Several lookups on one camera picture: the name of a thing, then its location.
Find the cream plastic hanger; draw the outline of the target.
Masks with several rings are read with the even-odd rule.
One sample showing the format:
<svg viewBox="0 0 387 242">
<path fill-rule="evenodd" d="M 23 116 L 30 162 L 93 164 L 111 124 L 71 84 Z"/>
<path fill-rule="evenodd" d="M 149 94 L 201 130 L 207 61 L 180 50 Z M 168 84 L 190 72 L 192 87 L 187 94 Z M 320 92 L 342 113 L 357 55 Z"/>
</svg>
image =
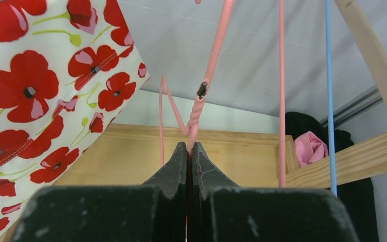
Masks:
<svg viewBox="0 0 387 242">
<path fill-rule="evenodd" d="M 387 52 L 355 1 L 335 1 L 387 106 Z"/>
</svg>

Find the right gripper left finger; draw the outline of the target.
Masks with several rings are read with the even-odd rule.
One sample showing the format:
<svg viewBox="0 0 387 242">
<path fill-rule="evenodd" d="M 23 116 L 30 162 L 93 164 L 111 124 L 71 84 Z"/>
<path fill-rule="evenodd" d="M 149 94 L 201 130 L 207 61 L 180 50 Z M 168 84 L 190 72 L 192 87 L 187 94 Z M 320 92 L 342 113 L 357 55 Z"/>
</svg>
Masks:
<svg viewBox="0 0 387 242">
<path fill-rule="evenodd" d="M 151 241 L 185 241 L 187 150 L 177 143 L 170 159 L 144 186 L 153 188 Z"/>
</svg>

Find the pink wire hanger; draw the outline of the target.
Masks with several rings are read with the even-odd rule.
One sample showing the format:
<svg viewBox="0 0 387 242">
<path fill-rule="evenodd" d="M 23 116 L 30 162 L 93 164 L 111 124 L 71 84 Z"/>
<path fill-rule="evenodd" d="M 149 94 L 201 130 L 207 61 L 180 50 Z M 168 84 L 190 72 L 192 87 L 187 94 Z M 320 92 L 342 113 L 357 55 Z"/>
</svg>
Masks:
<svg viewBox="0 0 387 242">
<path fill-rule="evenodd" d="M 223 1 L 222 11 L 220 14 L 216 34 L 214 37 L 210 57 L 208 60 L 206 72 L 203 81 L 201 82 L 197 93 L 195 95 L 194 104 L 189 115 L 189 121 L 184 124 L 177 105 L 174 101 L 173 95 L 167 86 L 165 77 L 161 77 L 159 88 L 159 141 L 160 141 L 160 166 L 164 166 L 164 127 L 163 127 L 163 100 L 162 94 L 168 96 L 171 108 L 175 115 L 178 127 L 181 133 L 188 137 L 188 154 L 191 155 L 194 144 L 197 140 L 199 131 L 199 120 L 202 114 L 203 108 L 206 103 L 206 96 L 218 63 L 218 58 L 221 52 L 221 48 L 224 42 L 226 31 L 230 22 L 231 12 L 233 9 L 234 1 Z"/>
<path fill-rule="evenodd" d="M 286 186 L 286 129 L 285 129 L 285 45 L 284 45 L 284 1 L 279 0 L 279 188 Z"/>
</svg>

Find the red poppy print garment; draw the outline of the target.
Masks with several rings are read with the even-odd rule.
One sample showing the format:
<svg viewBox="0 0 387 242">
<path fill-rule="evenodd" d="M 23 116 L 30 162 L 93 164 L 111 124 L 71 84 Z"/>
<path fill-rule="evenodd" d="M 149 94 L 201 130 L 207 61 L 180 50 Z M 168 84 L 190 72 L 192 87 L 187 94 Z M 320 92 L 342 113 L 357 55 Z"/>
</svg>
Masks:
<svg viewBox="0 0 387 242">
<path fill-rule="evenodd" d="M 0 1 L 0 236 L 149 76 L 117 1 Z"/>
</svg>

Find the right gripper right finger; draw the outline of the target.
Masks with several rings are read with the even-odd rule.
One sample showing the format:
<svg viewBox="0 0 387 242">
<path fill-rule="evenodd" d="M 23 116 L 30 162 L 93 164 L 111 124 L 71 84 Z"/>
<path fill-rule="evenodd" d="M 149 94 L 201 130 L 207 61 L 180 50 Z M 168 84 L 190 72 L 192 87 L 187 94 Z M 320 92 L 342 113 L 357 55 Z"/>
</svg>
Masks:
<svg viewBox="0 0 387 242">
<path fill-rule="evenodd" d="M 213 194 L 216 188 L 238 186 L 208 157 L 201 143 L 195 143 L 192 154 L 192 241 L 214 241 L 215 208 Z"/>
</svg>

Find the blue wire hanger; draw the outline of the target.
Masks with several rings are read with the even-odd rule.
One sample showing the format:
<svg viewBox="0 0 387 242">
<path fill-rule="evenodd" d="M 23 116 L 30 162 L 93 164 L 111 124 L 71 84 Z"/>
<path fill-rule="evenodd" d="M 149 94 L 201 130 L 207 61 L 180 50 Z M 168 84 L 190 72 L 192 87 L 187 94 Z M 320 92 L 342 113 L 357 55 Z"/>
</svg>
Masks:
<svg viewBox="0 0 387 242">
<path fill-rule="evenodd" d="M 330 165 L 330 191 L 337 196 L 337 172 L 335 156 L 334 135 L 334 109 L 333 109 L 333 69 L 332 69 L 332 44 L 331 44 L 331 3 L 325 0 L 325 28 L 326 28 L 326 71 L 328 94 L 328 139 L 329 139 L 329 165 Z"/>
</svg>

